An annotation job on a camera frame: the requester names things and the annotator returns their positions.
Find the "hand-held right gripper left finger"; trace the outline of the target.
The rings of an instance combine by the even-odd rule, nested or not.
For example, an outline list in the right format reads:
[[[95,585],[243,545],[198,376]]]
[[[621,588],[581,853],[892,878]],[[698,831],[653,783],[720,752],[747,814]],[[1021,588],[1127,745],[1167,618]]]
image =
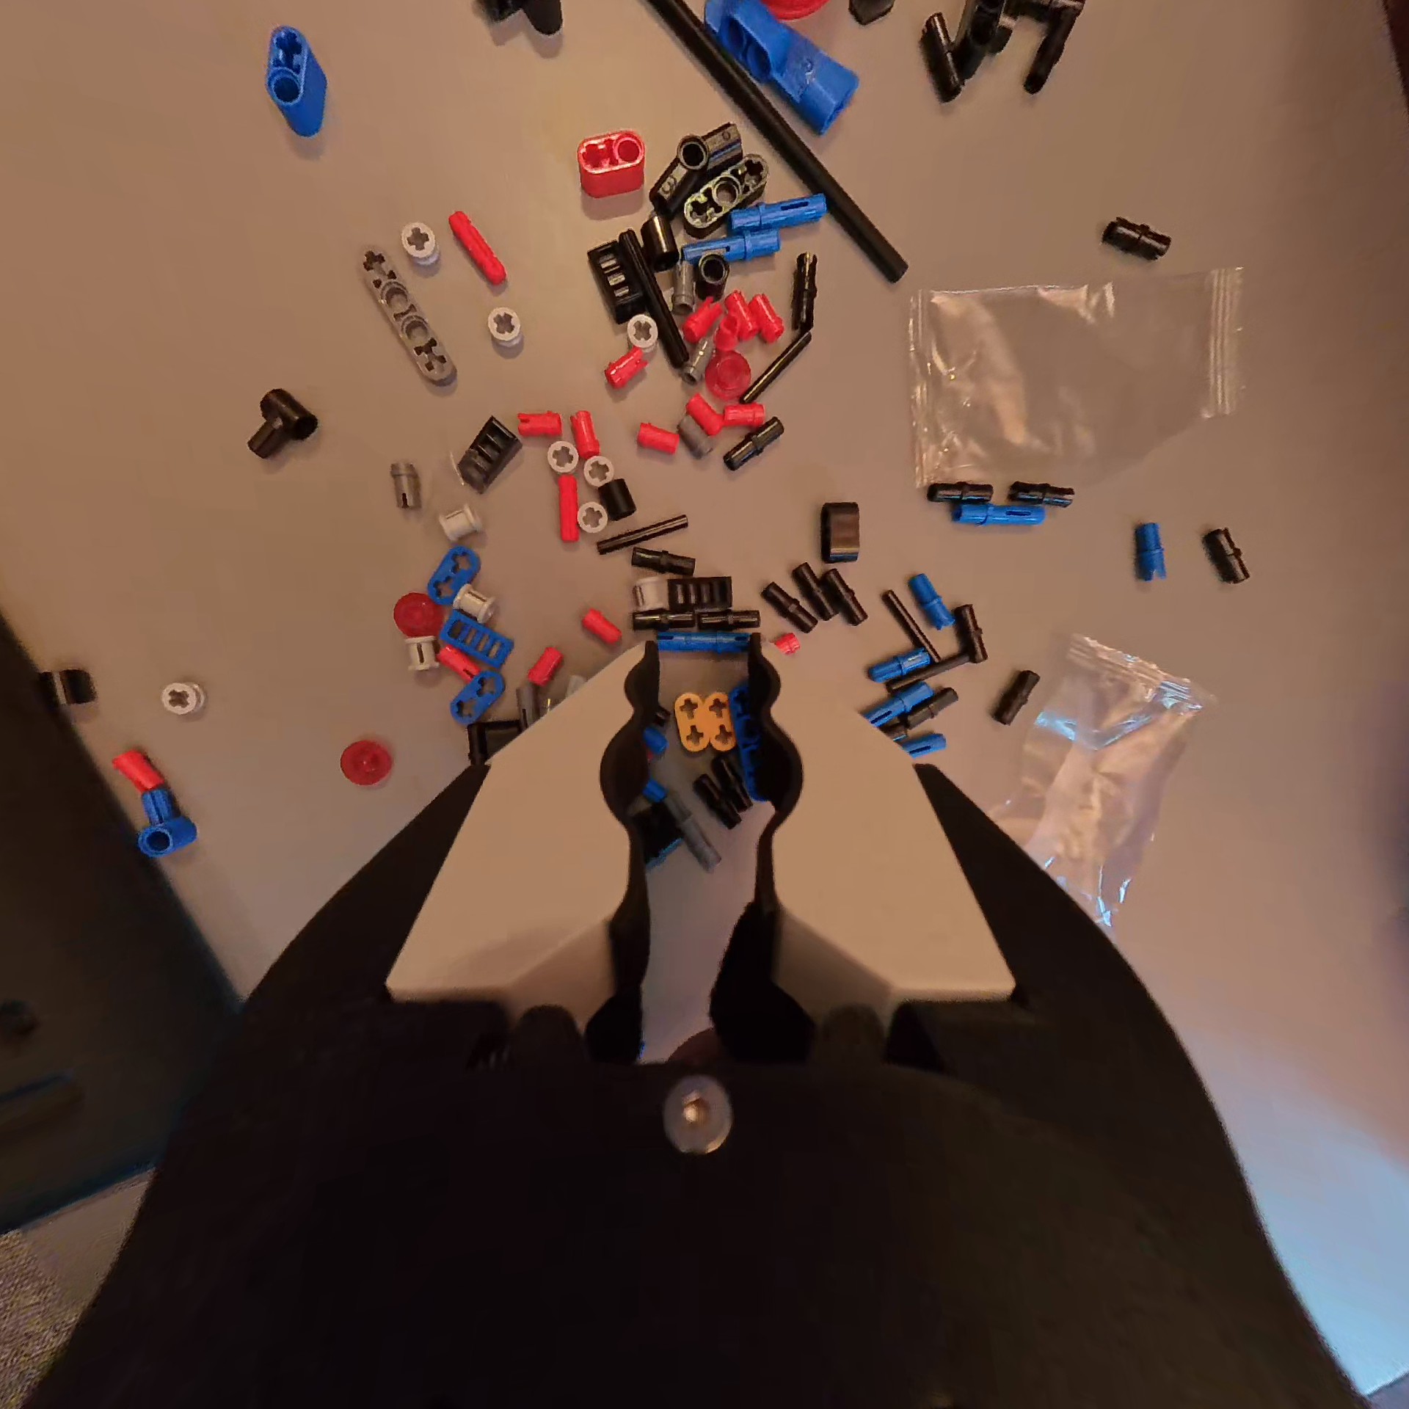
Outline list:
[[[651,925],[626,814],[659,693],[659,651],[638,645],[494,755],[389,972],[393,1000],[560,1009],[594,1057],[637,1062]]]

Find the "black angled beam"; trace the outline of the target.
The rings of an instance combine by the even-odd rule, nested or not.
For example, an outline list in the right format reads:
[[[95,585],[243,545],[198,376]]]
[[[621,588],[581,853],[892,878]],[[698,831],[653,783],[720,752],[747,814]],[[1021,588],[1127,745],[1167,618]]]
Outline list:
[[[982,62],[999,53],[1012,36],[1018,2],[965,2],[951,55],[960,83],[965,86]]]

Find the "long black axle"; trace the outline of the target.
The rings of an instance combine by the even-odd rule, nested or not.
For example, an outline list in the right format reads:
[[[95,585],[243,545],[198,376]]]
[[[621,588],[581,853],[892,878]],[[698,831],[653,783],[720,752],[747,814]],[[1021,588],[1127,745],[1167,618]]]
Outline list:
[[[756,128],[789,172],[813,193],[825,197],[830,218],[877,273],[891,285],[898,285],[907,275],[905,259],[803,141],[745,68],[710,39],[695,12],[684,2],[647,2],[646,6]]]

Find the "red short beam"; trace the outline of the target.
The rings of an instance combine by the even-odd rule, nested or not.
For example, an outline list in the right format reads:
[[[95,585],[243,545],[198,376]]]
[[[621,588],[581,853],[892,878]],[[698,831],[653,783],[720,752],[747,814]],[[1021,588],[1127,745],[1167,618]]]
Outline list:
[[[578,185],[587,199],[625,197],[644,187],[646,143],[629,128],[593,134],[578,143],[575,163]]]

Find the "black perforated panel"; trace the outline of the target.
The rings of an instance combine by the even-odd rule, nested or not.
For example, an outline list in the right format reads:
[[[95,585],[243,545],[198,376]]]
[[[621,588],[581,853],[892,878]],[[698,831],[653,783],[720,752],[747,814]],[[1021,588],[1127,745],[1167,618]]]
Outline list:
[[[1,626],[1,1225],[154,1166],[238,997]]]

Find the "blue pin connector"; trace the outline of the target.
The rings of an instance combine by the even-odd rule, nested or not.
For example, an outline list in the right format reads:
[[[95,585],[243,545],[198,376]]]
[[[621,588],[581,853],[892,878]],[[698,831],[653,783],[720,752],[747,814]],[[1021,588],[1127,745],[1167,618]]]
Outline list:
[[[185,817],[169,786],[157,786],[141,793],[147,825],[138,833],[141,853],[149,859],[170,858],[199,839],[196,825]]]

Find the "blue curved panel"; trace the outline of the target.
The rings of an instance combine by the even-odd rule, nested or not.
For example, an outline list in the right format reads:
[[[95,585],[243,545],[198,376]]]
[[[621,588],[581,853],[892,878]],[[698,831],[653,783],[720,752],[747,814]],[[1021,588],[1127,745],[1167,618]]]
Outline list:
[[[751,80],[772,86],[813,133],[829,131],[860,77],[761,2],[709,2],[703,24]]]

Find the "small clear plastic bag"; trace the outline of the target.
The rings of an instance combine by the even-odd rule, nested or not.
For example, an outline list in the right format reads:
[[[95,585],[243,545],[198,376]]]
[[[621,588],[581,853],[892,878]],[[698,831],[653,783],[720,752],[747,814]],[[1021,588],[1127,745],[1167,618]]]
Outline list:
[[[1194,721],[1215,696],[1150,661],[1073,636],[1017,780],[990,819],[1112,931]]]

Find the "grey desk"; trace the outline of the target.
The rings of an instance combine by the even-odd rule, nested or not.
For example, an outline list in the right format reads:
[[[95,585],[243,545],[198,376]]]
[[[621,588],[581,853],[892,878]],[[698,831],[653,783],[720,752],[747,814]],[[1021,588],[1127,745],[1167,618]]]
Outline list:
[[[550,43],[474,3],[17,3],[3,20],[3,614],[42,668],[95,680],[80,736],[152,756],[199,828],[163,868],[249,991],[361,863],[459,772],[449,683],[417,679],[392,605],[425,580],[449,457],[487,416],[585,409],[641,520],[756,598],[858,501],[869,626],[819,627],[825,692],[901,637],[877,595],[930,574],[968,602],[942,767],[1007,802],[1068,639],[1189,679],[1189,731],[1115,937],[1184,1040],[1277,1251],[1352,1379],[1406,1365],[1406,115],[1379,3],[1089,3],[1042,94],[1018,33],[958,102],[919,53],[935,3],[806,24],[860,77],[822,160],[907,260],[888,285],[833,221],[753,273],[786,312],[819,256],[816,340],[766,397],[782,442],[640,455],[684,404],[666,367],[613,400],[621,345],[585,253],[641,215],[582,202],[575,150],[643,134],[646,180],[731,106],[641,3],[566,3]],[[273,28],[326,74],[311,138],[267,93]],[[505,266],[455,243],[462,210]],[[1102,244],[1124,218],[1171,238]],[[431,227],[434,266],[400,246]],[[387,254],[456,367],[427,384],[368,293]],[[1243,398],[1077,488],[1029,533],[967,532],[917,494],[907,306],[919,290],[1244,272]],[[491,309],[522,344],[497,348]],[[282,388],[318,431],[248,450]],[[1161,527],[1142,583],[1134,526]],[[1216,579],[1227,527],[1249,580]],[[1018,673],[1036,676],[1011,721]],[[163,686],[207,704],[176,717]],[[383,784],[339,759],[377,739]]]

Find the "black elbow connector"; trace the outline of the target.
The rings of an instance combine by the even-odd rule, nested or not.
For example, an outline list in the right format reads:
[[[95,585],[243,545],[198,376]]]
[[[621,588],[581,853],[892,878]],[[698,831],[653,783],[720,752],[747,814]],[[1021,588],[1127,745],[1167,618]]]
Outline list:
[[[1037,96],[1061,61],[1071,33],[1083,15],[1084,2],[1020,2],[1018,14],[1042,25],[1042,39],[1024,78],[1027,96]]]

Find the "cluster of blue black pins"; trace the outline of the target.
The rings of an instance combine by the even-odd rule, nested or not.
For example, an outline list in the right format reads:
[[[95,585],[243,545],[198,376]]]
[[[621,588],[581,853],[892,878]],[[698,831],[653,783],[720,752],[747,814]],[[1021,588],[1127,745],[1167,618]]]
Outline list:
[[[941,505],[952,523],[968,527],[1036,527],[1076,498],[1074,488],[1046,482],[1012,482],[1004,498],[983,482],[949,480],[924,488],[926,502]]]

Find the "pile of small pins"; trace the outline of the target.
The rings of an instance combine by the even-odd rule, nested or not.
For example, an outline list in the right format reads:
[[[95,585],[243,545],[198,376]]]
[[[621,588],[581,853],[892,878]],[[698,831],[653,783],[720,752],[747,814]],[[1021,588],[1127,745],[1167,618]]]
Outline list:
[[[675,266],[673,273],[676,278],[676,294],[684,290],[690,291],[691,281],[704,288],[707,279],[704,278],[704,268],[717,268],[719,278],[715,281],[719,287],[723,287],[725,281],[725,265],[728,262],[725,247],[700,247],[706,253],[700,256],[695,263],[690,263],[685,259],[685,254],[681,253],[679,262]],[[794,312],[808,313],[813,309],[813,294],[814,294],[814,273],[816,273],[816,260],[806,254],[798,257],[794,291],[797,294],[798,303],[794,306]],[[693,331],[688,334],[691,340],[695,338],[694,344],[690,344],[687,348],[691,359],[698,354],[703,359],[703,363],[707,363],[706,367],[707,379],[713,392],[720,398],[734,398],[734,392],[728,391],[725,382],[725,372],[734,369],[737,364],[738,376],[747,379],[750,372],[748,362],[737,354],[734,344],[726,338],[725,344],[717,344],[715,347],[713,335],[747,335],[751,338],[754,334],[744,328],[735,315],[744,316],[744,323],[750,323],[754,315],[761,318],[761,335],[766,342],[776,342],[782,337],[783,325],[776,316],[776,310],[772,303],[761,294],[753,298],[744,298],[739,291],[731,291],[728,297],[720,303],[713,294],[706,295],[698,307],[693,309],[690,318],[685,319]],[[775,364],[770,364],[767,369],[769,378],[772,373],[779,373],[783,370],[783,363],[789,362],[794,354],[800,354],[807,345],[813,329],[810,326],[801,328],[798,337],[788,344],[783,350],[783,356]],[[635,373],[643,372],[644,367],[644,347],[643,341],[631,341],[626,356],[619,359],[607,369],[607,382],[616,385],[613,379],[625,384],[629,378],[634,378]],[[553,466],[553,479],[557,485],[557,489],[562,491],[559,495],[559,510],[562,510],[562,526],[563,538],[566,541],[575,542],[581,535],[596,535],[604,523],[615,523],[618,520],[629,519],[635,510],[632,508],[634,501],[631,501],[626,494],[628,486],[624,479],[612,477],[607,475],[610,466],[602,457],[594,460],[587,454],[588,448],[588,426],[590,416],[579,414],[572,419],[572,442],[557,444],[555,442],[552,453],[549,454],[549,461]],[[527,419],[519,419],[519,426],[524,436],[537,436],[556,433],[560,429],[559,417],[556,414],[528,416]],[[737,472],[745,464],[751,464],[764,453],[769,447],[775,445],[783,433],[783,426],[778,417],[766,417],[766,407],[756,400],[737,398],[731,404],[725,406],[722,410],[716,410],[706,397],[694,395],[688,403],[684,419],[678,426],[676,432],[665,432],[663,429],[654,425],[643,423],[640,431],[640,445],[643,448],[656,448],[662,454],[673,454],[679,445],[688,442],[688,445],[704,454],[710,453],[713,445],[712,435],[717,435],[723,431],[738,431],[748,429],[748,433],[744,435],[725,455],[726,467],[731,472]],[[581,475],[585,483],[596,485],[600,491],[599,500],[585,501],[578,504],[577,489],[578,482],[575,479],[578,461],[581,460]],[[703,576],[690,576],[694,573],[693,558],[681,557],[678,554],[672,555],[666,551],[648,549],[644,545],[647,541],[654,541],[662,536],[668,536],[676,532],[684,532],[688,526],[687,516],[676,516],[669,522],[660,522],[651,526],[641,526],[638,530],[629,530],[622,535],[618,535],[612,542],[607,542],[603,538],[597,548],[600,551],[625,551],[631,549],[632,563],[644,568],[651,568],[657,574],[663,574],[660,580],[640,580],[635,583],[638,590],[659,590],[656,596],[647,595],[646,607],[637,608],[635,615],[632,615],[632,630],[641,630],[646,633],[654,632],[660,635],[662,632],[682,632],[682,630],[720,630],[720,632],[753,632],[760,624],[760,614],[756,610],[735,610],[729,607],[731,601],[731,583],[723,577],[703,577]],[[854,599],[850,588],[847,588],[842,577],[835,570],[828,570],[826,574],[817,577],[816,573],[808,576],[811,570],[807,564],[801,564],[795,570],[797,582],[804,590],[811,593],[808,602],[816,598],[816,613],[823,618],[830,618],[836,613],[841,614],[848,623],[860,624],[866,618],[866,613],[861,610],[858,602]],[[870,711],[864,718],[872,723],[876,728],[888,734],[891,742],[897,742],[899,749],[902,749],[907,756],[913,761],[923,759],[924,756],[938,752],[943,748],[945,740],[938,733],[917,733],[919,726],[924,720],[930,718],[933,714],[946,708],[952,702],[954,690],[945,686],[942,690],[935,693],[932,686],[926,681],[933,679],[936,674],[949,670],[951,667],[963,665],[965,661],[977,662],[983,658],[983,649],[977,640],[977,627],[971,630],[964,626],[973,617],[968,607],[963,607],[958,613],[946,614],[941,598],[932,590],[932,586],[927,585],[929,580],[924,574],[913,576],[910,579],[910,589],[914,595],[917,607],[926,614],[926,620],[932,621],[933,630],[946,629],[948,626],[955,624],[955,632],[963,636],[968,645],[960,649],[951,657],[938,658],[933,657],[933,652],[929,646],[920,642],[920,637],[924,635],[913,623],[905,627],[907,632],[914,633],[917,645],[908,652],[901,654],[894,658],[889,658],[869,671],[869,679],[873,683],[886,683],[886,689],[892,692],[886,696],[880,706]],[[794,627],[804,635],[810,632],[814,626],[813,614],[808,613],[808,608],[803,608],[789,593],[778,583],[770,583],[766,586],[763,596],[769,604],[779,613]],[[604,645],[613,645],[619,640],[621,633],[615,626],[612,626],[600,613],[596,615],[590,611],[584,620],[584,630],[594,633]],[[547,649],[541,659],[537,661],[533,671],[525,677],[524,689],[527,696],[531,696],[530,705],[534,704],[537,696],[534,695],[538,690],[544,690],[547,684],[555,677],[555,671],[560,665],[560,652],[556,648]],[[1030,687],[1037,681],[1037,676],[1027,673],[1015,679],[1012,689],[1007,696],[999,702],[999,708],[993,715],[995,720],[1004,724],[1012,721],[1012,715],[1018,711],[1018,706],[1023,701],[1030,696]],[[741,696],[741,686],[729,698],[734,731],[735,724],[739,721],[741,712],[738,709],[737,701]],[[488,724],[483,721],[469,727],[469,733],[488,728]],[[742,772],[738,765],[741,762],[742,750],[739,749],[738,740],[735,749],[731,752],[715,752],[713,749],[703,750],[704,755],[710,759],[710,771],[701,774],[693,780],[693,789],[698,800],[703,802],[706,809],[712,814],[713,819],[726,827],[728,830],[738,827],[741,814],[739,809],[747,812],[754,806],[754,800],[748,792],[748,786],[744,783]],[[660,822],[670,840],[660,843],[647,843],[647,863],[654,865],[657,859],[657,852],[660,856],[668,855],[676,844],[685,844],[688,849],[695,853],[698,865],[704,871],[712,871],[717,863],[715,853],[697,834],[695,822],[691,815],[691,811],[684,805],[673,793],[666,787],[657,786],[656,783],[647,783],[644,790],[646,800],[650,806],[640,815],[634,818],[634,822]]]

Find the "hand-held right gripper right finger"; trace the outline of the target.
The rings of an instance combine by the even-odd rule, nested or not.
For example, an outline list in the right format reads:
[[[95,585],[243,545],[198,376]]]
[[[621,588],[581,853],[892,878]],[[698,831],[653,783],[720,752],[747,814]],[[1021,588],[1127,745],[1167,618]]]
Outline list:
[[[836,1013],[992,1004],[1012,971],[914,764],[798,657],[748,640],[738,764],[770,808],[710,996],[723,1053],[795,1063]]]

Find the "grey thin beam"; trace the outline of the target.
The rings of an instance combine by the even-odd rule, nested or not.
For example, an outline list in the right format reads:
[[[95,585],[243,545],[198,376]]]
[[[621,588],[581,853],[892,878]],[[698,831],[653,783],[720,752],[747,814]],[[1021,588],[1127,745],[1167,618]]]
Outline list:
[[[420,378],[437,388],[453,385],[458,378],[456,366],[390,257],[378,249],[364,249],[361,279]]]

